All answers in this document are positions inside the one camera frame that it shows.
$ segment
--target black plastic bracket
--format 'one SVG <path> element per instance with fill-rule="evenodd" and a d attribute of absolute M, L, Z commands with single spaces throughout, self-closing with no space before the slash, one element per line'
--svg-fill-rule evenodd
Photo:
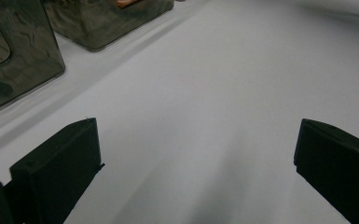
<path fill-rule="evenodd" d="M 96 119 L 66 126 L 10 167 L 0 223 L 62 224 L 103 166 Z"/>
<path fill-rule="evenodd" d="M 303 119 L 295 153 L 302 175 L 352 224 L 359 224 L 359 139 Z"/>

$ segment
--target white backdrop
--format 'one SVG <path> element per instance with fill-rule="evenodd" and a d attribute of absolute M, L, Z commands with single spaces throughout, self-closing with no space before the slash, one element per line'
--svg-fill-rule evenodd
<path fill-rule="evenodd" d="M 348 223 L 296 173 L 302 119 L 359 137 L 359 0 L 187 0 L 0 110 L 0 181 L 97 118 L 104 169 L 65 223 Z"/>

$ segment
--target ridged plastic texture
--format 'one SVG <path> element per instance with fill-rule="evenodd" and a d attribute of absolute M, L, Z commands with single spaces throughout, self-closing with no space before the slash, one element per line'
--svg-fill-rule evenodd
<path fill-rule="evenodd" d="M 46 0 L 54 31 L 90 51 L 103 49 L 173 8 L 173 0 L 141 0 L 118 7 L 117 0 Z"/>
<path fill-rule="evenodd" d="M 0 105 L 63 73 L 39 0 L 0 0 Z"/>

